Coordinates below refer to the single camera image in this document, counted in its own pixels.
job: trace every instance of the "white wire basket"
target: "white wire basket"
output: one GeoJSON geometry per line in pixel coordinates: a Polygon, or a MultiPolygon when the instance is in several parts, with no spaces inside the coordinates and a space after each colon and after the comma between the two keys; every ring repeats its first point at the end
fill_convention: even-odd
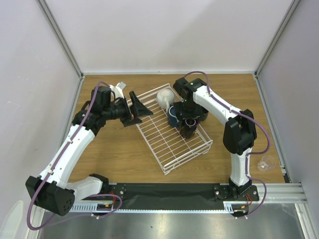
{"type": "Polygon", "coordinates": [[[162,89],[172,90],[175,102],[180,101],[180,97],[169,84],[139,95],[139,100],[154,114],[141,118],[143,122],[137,124],[137,128],[166,175],[193,158],[207,153],[213,140],[200,125],[197,126],[194,136],[189,139],[183,138],[177,128],[171,127],[167,122],[166,110],[159,107],[156,99],[158,91],[162,89]]]}

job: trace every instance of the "wooden tabletop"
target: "wooden tabletop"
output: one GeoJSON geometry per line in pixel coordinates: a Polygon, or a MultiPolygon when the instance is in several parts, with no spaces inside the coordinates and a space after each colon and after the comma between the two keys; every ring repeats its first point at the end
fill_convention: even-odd
{"type": "MultiPolygon", "coordinates": [[[[103,75],[86,76],[78,100],[76,112],[90,100],[91,91],[98,81],[116,85],[125,82],[125,96],[129,99],[129,91],[137,95],[150,91],[166,83],[172,86],[182,75],[103,75]]],[[[191,75],[187,79],[205,78],[191,75]]],[[[214,74],[210,75],[211,89],[230,104],[242,110],[250,109],[255,119],[270,133],[264,109],[260,101],[257,87],[251,74],[214,74]]],[[[70,181],[86,178],[91,173],[101,174],[110,182],[144,182],[144,183],[226,183],[231,173],[230,153],[223,145],[224,126],[213,116],[201,123],[204,130],[213,140],[207,154],[200,155],[191,161],[164,175],[151,150],[135,125],[124,128],[120,120],[107,121],[97,137],[85,149],[76,164],[70,181]]],[[[257,139],[253,151],[266,148],[266,138],[257,129],[257,139]]],[[[267,183],[283,183],[283,175],[279,165],[275,146],[266,155],[275,158],[274,169],[261,172],[257,163],[262,155],[251,156],[250,172],[252,177],[267,183]]]]}

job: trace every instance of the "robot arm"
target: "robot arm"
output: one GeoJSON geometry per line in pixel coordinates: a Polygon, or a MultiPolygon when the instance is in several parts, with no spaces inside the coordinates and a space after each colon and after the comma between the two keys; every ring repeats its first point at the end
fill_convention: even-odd
{"type": "Polygon", "coordinates": [[[229,183],[235,188],[237,194],[241,194],[251,186],[251,181],[247,177],[250,176],[250,156],[248,156],[246,172],[246,154],[252,151],[257,134],[252,122],[238,116],[231,110],[241,112],[252,118],[253,114],[250,110],[241,111],[239,108],[230,105],[212,90],[209,93],[206,83],[201,79],[188,82],[185,78],[180,78],[176,80],[173,87],[183,98],[181,102],[174,103],[176,117],[181,128],[184,122],[189,119],[196,120],[196,123],[203,121],[204,111],[212,113],[225,126],[223,143],[231,154],[232,163],[229,183]],[[218,101],[229,107],[230,110],[214,100],[210,94],[213,94],[218,101]]]}
{"type": "MultiPolygon", "coordinates": [[[[238,112],[241,111],[239,108],[236,108],[230,105],[224,99],[222,99],[217,94],[215,94],[212,90],[210,90],[210,93],[214,94],[214,96],[219,101],[227,105],[230,109],[238,111],[238,112]]],[[[221,104],[219,104],[212,97],[210,97],[206,86],[199,87],[197,91],[193,93],[193,99],[196,104],[199,104],[200,106],[207,109],[210,113],[212,113],[223,124],[223,126],[226,125],[226,123],[229,121],[230,118],[237,117],[235,113],[228,111],[221,104]]],[[[230,174],[230,180],[237,186],[242,186],[249,182],[249,178],[246,176],[246,173],[245,173],[245,161],[246,161],[245,155],[251,151],[252,151],[252,148],[249,147],[245,151],[243,151],[241,155],[239,155],[238,153],[230,153],[231,169],[232,169],[230,174]]],[[[249,162],[250,162],[250,155],[248,156],[248,162],[247,162],[248,176],[250,176],[249,162]]]]}
{"type": "Polygon", "coordinates": [[[30,176],[26,181],[25,185],[30,197],[35,197],[35,205],[64,216],[75,202],[93,194],[110,191],[108,179],[101,175],[91,174],[88,178],[75,183],[68,183],[68,180],[84,149],[107,120],[120,119],[124,126],[130,126],[141,123],[140,116],[153,114],[138,100],[133,91],[130,92],[132,105],[129,107],[123,95],[124,87],[124,83],[118,83],[115,87],[99,86],[95,98],[93,98],[95,90],[92,91],[91,101],[87,101],[81,111],[75,115],[70,132],[55,157],[37,178],[30,176]],[[88,104],[92,104],[92,108],[82,123],[87,114],[85,108],[88,104]],[[81,128],[75,137],[72,137],[79,127],[81,128]],[[52,169],[59,156],[59,161],[52,169]],[[50,175],[43,187],[38,189],[48,174],[50,175]]]}

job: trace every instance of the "gray wall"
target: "gray wall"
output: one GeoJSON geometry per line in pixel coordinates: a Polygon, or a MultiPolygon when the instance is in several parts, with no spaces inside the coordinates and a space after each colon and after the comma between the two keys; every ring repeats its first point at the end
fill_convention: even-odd
{"type": "Polygon", "coordinates": [[[301,1],[260,81],[293,182],[319,226],[319,1],[301,1]]]}
{"type": "Polygon", "coordinates": [[[25,181],[59,148],[79,79],[35,0],[2,1],[0,22],[0,238],[25,238],[25,181]]]}
{"type": "Polygon", "coordinates": [[[154,73],[254,71],[292,0],[47,2],[83,72],[154,73]]]}

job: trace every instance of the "dark blue mug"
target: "dark blue mug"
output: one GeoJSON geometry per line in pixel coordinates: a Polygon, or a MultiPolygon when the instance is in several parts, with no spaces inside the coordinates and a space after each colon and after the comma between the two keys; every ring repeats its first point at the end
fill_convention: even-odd
{"type": "Polygon", "coordinates": [[[168,112],[167,112],[167,122],[170,126],[172,127],[178,127],[178,120],[176,118],[176,113],[175,113],[175,109],[174,109],[174,106],[171,106],[169,109],[168,109],[168,112]]]}

